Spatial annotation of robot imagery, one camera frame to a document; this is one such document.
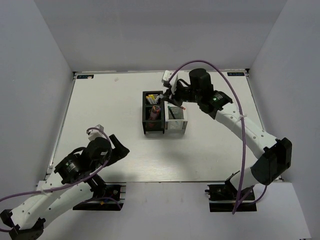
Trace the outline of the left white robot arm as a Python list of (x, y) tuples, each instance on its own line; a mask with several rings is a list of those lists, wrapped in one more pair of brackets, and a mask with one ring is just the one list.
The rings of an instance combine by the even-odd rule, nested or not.
[(1, 212), (2, 222), (9, 228), (12, 240), (36, 240), (53, 220), (81, 205), (94, 201), (118, 201), (114, 189), (99, 172), (129, 154), (115, 135), (91, 137), (87, 146), (74, 149), (53, 169), (42, 186), (27, 192), (22, 204)]

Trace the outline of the pink pencil case tube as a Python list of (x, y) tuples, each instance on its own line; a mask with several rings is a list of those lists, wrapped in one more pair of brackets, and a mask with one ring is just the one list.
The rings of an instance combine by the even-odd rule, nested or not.
[(155, 121), (159, 118), (159, 115), (161, 114), (161, 107), (159, 105), (153, 105), (150, 110), (149, 114), (149, 120)]

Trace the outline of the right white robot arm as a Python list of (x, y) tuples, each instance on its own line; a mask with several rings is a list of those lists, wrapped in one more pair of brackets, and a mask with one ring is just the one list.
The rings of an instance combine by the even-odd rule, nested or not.
[(196, 103), (199, 109), (227, 127), (251, 150), (256, 162), (233, 173), (226, 181), (226, 195), (236, 200), (244, 189), (256, 184), (270, 185), (291, 166), (292, 142), (278, 139), (256, 125), (224, 92), (214, 89), (210, 74), (203, 68), (189, 72), (189, 83), (166, 70), (162, 84), (167, 88), (161, 99), (181, 108), (184, 102)]

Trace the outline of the white yellow marker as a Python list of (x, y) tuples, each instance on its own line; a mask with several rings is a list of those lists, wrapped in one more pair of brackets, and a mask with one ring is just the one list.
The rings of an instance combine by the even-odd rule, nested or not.
[(149, 94), (149, 99), (152, 101), (152, 104), (154, 104), (154, 95), (153, 94)]
[(147, 104), (151, 105), (151, 104), (152, 104), (152, 102), (150, 101), (149, 96), (148, 96), (148, 95), (146, 95), (146, 96), (145, 96), (145, 98), (146, 98)]
[(149, 102), (149, 104), (151, 104), (151, 105), (154, 104), (153, 98), (150, 95), (146, 96), (146, 100)]
[(158, 103), (158, 101), (159, 101), (159, 99), (160, 99), (160, 97), (159, 97), (159, 96), (158, 96), (158, 97), (156, 97), (156, 98), (154, 98), (154, 99), (153, 99), (154, 104), (157, 104), (157, 103)]

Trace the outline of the green capped pen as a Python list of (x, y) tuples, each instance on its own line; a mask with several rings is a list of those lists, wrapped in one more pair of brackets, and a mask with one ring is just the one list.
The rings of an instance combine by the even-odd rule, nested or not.
[(169, 105), (167, 106), (167, 108), (168, 108), (169, 113), (171, 114), (172, 119), (175, 120), (176, 117), (175, 117), (175, 115), (174, 115), (174, 113), (172, 111), (172, 108)]

